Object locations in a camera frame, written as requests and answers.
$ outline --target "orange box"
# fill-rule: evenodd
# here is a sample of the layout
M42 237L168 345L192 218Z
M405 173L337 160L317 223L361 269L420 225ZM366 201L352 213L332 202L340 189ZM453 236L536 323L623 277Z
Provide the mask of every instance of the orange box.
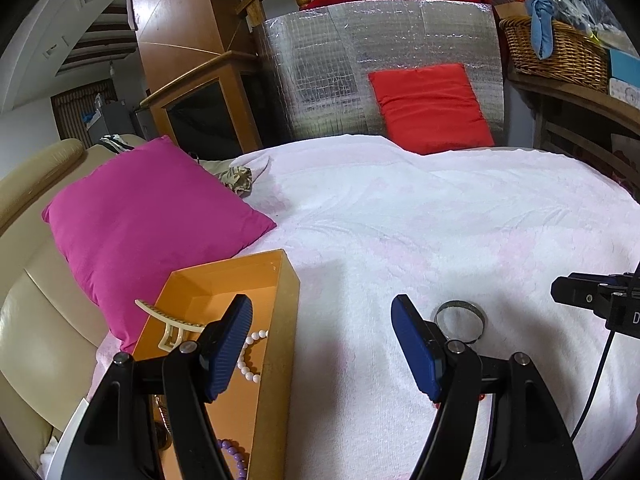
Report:
M254 307L251 332L269 330L269 337L252 345L244 358L260 373L260 383L247 381L236 368L226 392L206 404L216 437L237 443L249 454L250 480L284 477L299 293L300 280L285 251L276 250L176 270L156 302L169 316L206 324L220 319L236 294L246 294ZM163 333L164 323L149 317L133 357L166 355L158 348ZM197 339L198 334L187 338ZM224 456L236 476L234 460ZM180 480L174 448L165 450L161 459L165 479Z

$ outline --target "metal bolt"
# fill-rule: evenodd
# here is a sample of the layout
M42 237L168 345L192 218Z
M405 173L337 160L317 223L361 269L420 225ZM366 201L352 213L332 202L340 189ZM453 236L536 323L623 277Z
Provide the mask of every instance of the metal bolt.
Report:
M447 343L447 348L450 352L454 354L462 354L465 351L465 344L462 341L458 341L457 339L453 339Z
M195 341L185 341L180 345L180 353L181 354L190 354L198 347L198 344Z
M116 363L118 366L122 366L129 359L131 359L131 355L127 354L126 352L118 352L116 355L113 356L113 362Z
M531 362L531 358L523 352L516 352L513 355L513 360L522 366L527 366Z

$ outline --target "leather couch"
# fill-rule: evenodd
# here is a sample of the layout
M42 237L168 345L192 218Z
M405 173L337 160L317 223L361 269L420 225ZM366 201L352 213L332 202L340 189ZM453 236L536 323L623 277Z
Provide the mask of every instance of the leather couch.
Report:
M61 140L0 181L0 419L5 442L34 468L87 394L108 330L40 215L60 189L114 156Z

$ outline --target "white blanket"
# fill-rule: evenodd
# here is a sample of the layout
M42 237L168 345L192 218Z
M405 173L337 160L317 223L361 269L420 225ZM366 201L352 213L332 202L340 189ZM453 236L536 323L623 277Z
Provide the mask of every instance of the white blanket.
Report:
M246 200L278 227L241 254L284 248L301 281L287 480L409 478L436 410L391 327L400 293L427 319L447 300L481 305L476 351L529 354L574 428L607 331L549 290L570 272L635 268L640 206L626 191L551 153L418 156L383 137L306 140L234 165L267 161ZM634 427L639 358L640 341L617 335L575 441L585 478ZM487 399L465 479L478 477L489 412Z

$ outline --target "brown curtain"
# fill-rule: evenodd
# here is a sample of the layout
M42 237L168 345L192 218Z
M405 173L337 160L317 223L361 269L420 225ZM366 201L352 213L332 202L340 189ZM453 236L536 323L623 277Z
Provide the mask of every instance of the brown curtain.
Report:
M51 98L53 117L56 119L60 139L78 139L85 148L92 146L89 132L82 116L95 110L94 99L101 93L105 101L117 101L116 89L111 79L79 86Z

